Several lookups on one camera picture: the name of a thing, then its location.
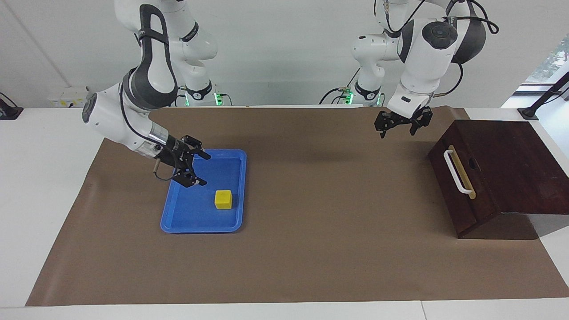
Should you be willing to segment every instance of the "blue tray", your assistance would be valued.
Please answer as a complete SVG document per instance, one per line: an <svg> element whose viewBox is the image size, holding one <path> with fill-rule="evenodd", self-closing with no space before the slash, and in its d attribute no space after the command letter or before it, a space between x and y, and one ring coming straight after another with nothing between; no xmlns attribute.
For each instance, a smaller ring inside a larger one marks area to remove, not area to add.
<svg viewBox="0 0 569 320"><path fill-rule="evenodd" d="M197 176L208 184L184 188L177 182L170 182L160 222L160 227L165 232L227 233L240 228L243 221L247 154L236 149L208 149L206 152L212 158L206 161L196 156L193 167ZM215 207L217 190L231 190L231 210L218 210Z"/></svg>

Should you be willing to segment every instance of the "black stand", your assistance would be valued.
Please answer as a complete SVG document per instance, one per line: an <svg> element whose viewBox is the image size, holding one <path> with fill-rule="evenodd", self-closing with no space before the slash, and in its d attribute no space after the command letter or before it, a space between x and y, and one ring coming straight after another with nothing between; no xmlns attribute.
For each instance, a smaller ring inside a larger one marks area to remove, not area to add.
<svg viewBox="0 0 569 320"><path fill-rule="evenodd" d="M564 76L559 79L551 88L543 94L531 107L529 108L519 108L518 111L522 115L522 117L526 120L539 120L538 117L535 116L537 110L546 103L549 98L553 97L563 86L565 86L569 82L569 72L565 73Z"/></svg>
<svg viewBox="0 0 569 320"><path fill-rule="evenodd" d="M22 111L24 111L24 108L13 108L0 99L0 120L16 120Z"/></svg>

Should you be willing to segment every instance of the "white handle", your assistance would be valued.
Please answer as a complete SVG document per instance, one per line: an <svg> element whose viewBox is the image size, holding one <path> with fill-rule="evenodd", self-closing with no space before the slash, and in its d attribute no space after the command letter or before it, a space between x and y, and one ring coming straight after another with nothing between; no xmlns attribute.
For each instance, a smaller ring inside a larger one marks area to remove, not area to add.
<svg viewBox="0 0 569 320"><path fill-rule="evenodd" d="M447 162L447 166L449 171L451 172L452 179L455 180L456 187L459 189L460 192L464 194L471 194L472 190L468 190L463 187L462 182L460 181L459 175L456 173L455 167L452 165L451 153L454 151L447 150L443 153L444 160Z"/></svg>

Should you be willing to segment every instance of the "wall socket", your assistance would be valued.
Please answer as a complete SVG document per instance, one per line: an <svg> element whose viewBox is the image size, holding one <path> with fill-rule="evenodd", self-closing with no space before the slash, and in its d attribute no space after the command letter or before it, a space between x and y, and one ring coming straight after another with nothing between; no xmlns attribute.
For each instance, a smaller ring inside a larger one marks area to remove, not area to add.
<svg viewBox="0 0 569 320"><path fill-rule="evenodd" d="M50 93L47 100L54 108L83 108L88 94L85 87L70 87Z"/></svg>

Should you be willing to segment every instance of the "drawer handle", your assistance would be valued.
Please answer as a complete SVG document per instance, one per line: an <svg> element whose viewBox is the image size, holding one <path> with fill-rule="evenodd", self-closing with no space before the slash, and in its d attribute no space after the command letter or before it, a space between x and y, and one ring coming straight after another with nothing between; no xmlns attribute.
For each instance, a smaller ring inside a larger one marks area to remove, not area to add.
<svg viewBox="0 0 569 320"><path fill-rule="evenodd" d="M464 194L467 194L471 200L476 199L476 192L472 187L472 183L468 178L466 170L464 170L464 166L460 162L460 158L456 153L454 146L449 146L448 150L443 153L444 160L447 162L447 166L449 171L451 172L452 179L454 179L456 187L458 190Z"/></svg>

